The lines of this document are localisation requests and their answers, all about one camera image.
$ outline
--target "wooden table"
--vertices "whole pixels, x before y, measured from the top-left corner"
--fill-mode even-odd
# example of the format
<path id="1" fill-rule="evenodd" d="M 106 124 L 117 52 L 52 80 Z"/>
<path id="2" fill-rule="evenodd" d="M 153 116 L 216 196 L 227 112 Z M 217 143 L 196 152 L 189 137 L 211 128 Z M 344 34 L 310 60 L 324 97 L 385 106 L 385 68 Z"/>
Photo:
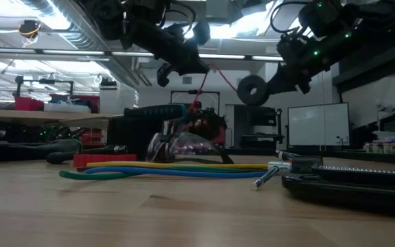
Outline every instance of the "wooden table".
<path id="1" fill-rule="evenodd" d="M 280 178 L 253 192 L 253 179 L 74 181 L 60 169 L 0 163 L 0 246 L 395 246 L 395 217 L 301 202 Z"/>
<path id="2" fill-rule="evenodd" d="M 69 127 L 107 128 L 108 120 L 99 118 L 108 116 L 111 116 L 111 114 L 0 110 L 0 122 L 27 126 L 41 126 L 43 124 L 59 123 L 59 121 L 64 120 L 60 124 Z"/>

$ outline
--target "green rope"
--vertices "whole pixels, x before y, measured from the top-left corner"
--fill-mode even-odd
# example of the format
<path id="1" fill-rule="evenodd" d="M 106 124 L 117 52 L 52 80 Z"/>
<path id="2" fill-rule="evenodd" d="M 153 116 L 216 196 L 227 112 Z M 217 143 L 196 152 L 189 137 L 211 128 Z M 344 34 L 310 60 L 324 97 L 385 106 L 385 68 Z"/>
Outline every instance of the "green rope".
<path id="1" fill-rule="evenodd" d="M 227 173 L 236 173 L 236 172 L 257 172 L 263 171 L 262 169 L 236 169 L 236 168 L 218 168 L 218 167 L 189 167 L 189 166 L 178 166 L 178 167 L 169 167 L 166 169 L 176 169 L 180 171 L 188 171 L 188 172 L 227 172 Z M 129 178 L 131 176 L 137 176 L 140 174 L 124 174 L 121 172 L 113 173 L 113 174 L 78 174 L 74 172 L 60 171 L 59 176 L 62 178 L 68 178 L 73 180 L 110 180 L 110 179 L 119 179 L 119 178 Z"/>

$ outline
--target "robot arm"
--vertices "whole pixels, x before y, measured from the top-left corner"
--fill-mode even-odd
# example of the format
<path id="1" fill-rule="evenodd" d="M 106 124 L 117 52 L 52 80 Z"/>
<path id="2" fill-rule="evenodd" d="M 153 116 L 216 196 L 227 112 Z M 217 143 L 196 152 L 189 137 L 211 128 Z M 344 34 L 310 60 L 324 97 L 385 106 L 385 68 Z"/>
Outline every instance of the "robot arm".
<path id="1" fill-rule="evenodd" d="M 349 56 L 362 44 L 395 26 L 395 0 L 344 7 L 339 0 L 314 0 L 306 3 L 298 18 L 301 31 L 283 32 L 277 44 L 277 52 L 285 64 L 278 65 L 274 77 L 266 83 L 257 75 L 250 75 L 239 83 L 237 91 L 243 103 L 260 106 L 270 95 L 297 91 L 296 86 L 304 94 L 308 93 L 313 76 L 328 71 L 331 65 Z M 322 39 L 304 36 L 307 27 Z"/>
<path id="2" fill-rule="evenodd" d="M 186 73 L 208 73 L 209 67 L 200 60 L 198 45 L 210 39 L 210 27 L 200 21 L 193 28 L 194 37 L 185 40 L 183 27 L 191 24 L 173 24 L 163 28 L 165 15 L 173 4 L 181 5 L 191 12 L 191 23 L 196 13 L 177 0 L 79 0 L 79 5 L 91 17 L 101 35 L 108 40 L 120 40 L 124 49 L 132 44 L 152 53 L 155 59 L 165 63 L 158 70 L 158 84 L 166 86 L 167 76 L 176 71 Z"/>

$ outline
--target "yellow rope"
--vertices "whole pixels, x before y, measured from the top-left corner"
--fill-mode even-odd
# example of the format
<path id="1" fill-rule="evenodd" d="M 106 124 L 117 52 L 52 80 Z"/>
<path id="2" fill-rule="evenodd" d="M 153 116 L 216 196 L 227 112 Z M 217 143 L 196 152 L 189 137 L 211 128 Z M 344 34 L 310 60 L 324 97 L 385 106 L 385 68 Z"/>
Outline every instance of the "yellow rope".
<path id="1" fill-rule="evenodd" d="M 177 166 L 202 166 L 202 167 L 218 167 L 218 168 L 240 168 L 240 169 L 267 169 L 264 164 L 182 164 L 182 163 L 151 163 L 151 162 L 137 162 L 137 161 L 110 161 L 88 163 L 88 167 L 106 167 L 106 166 L 133 166 L 133 167 L 148 167 L 148 168 L 168 168 Z"/>

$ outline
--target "colored cord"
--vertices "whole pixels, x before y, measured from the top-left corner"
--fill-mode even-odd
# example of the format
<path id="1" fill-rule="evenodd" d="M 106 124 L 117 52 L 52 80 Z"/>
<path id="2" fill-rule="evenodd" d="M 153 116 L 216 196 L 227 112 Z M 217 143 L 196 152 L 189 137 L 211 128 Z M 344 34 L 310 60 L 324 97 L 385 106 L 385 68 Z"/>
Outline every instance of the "colored cord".
<path id="1" fill-rule="evenodd" d="M 167 167 L 217 167 L 217 168 L 238 168 L 238 169 L 267 169 L 264 164 L 175 164 L 175 163 L 151 163 L 137 161 L 108 161 L 98 163 L 88 163 L 88 167 L 148 167 L 148 168 L 167 168 Z"/>
<path id="2" fill-rule="evenodd" d="M 153 169 L 140 167 L 99 167 L 86 170 L 87 174 L 98 172 L 123 172 L 127 174 L 153 174 L 166 176 L 188 176 L 194 178 L 254 178 L 262 176 L 266 172 L 246 172 L 246 173 L 219 173 L 219 172 L 186 172 L 169 169 Z"/>
<path id="3" fill-rule="evenodd" d="M 84 172 L 87 169 L 94 167 L 79 167 L 78 172 Z M 166 169 L 180 170 L 187 172 L 226 172 L 226 173 L 246 173 L 246 172 L 262 172 L 263 169 L 231 169 L 231 168 L 216 168 L 216 167 L 170 167 Z M 128 178 L 136 176 L 136 174 L 124 174 L 122 172 L 113 174 L 78 174 L 67 171 L 60 171 L 59 176 L 73 180 L 111 180 L 119 178 Z"/>
<path id="4" fill-rule="evenodd" d="M 77 174 L 74 172 L 60 171 L 59 176 L 73 180 L 111 180 L 119 178 L 128 178 L 136 174 L 124 174 L 121 172 L 113 174 Z"/>
<path id="5" fill-rule="evenodd" d="M 188 112 L 191 112 L 195 108 L 195 104 L 198 101 L 200 94 L 202 93 L 202 89 L 204 88 L 207 76 L 208 76 L 208 73 L 205 74 L 204 79 L 202 80 L 202 83 L 200 85 L 200 88 L 197 90 L 195 100 L 193 100 L 193 103 L 191 104 L 190 108 L 188 109 Z"/>
<path id="6" fill-rule="evenodd" d="M 237 89 L 231 84 L 231 82 L 226 78 L 226 76 L 222 73 L 222 71 L 214 65 L 211 65 L 211 66 L 212 66 L 212 68 L 214 68 L 215 70 L 217 70 L 220 73 L 220 76 L 225 80 L 225 82 L 228 83 L 228 85 L 234 90 L 234 92 L 237 93 Z"/>

